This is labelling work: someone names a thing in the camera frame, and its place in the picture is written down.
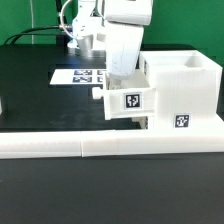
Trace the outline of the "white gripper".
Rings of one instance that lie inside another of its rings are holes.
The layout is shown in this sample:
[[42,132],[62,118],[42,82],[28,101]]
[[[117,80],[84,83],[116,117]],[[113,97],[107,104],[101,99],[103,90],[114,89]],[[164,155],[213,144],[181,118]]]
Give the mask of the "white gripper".
[[106,70],[110,79],[129,79],[136,67],[144,28],[140,25],[106,23]]

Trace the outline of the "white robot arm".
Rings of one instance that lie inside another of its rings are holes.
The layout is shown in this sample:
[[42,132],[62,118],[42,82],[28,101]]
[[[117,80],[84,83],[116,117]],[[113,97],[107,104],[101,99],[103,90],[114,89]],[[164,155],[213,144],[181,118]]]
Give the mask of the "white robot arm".
[[78,0],[68,48],[84,57],[104,54],[107,77],[129,79],[152,11],[153,0]]

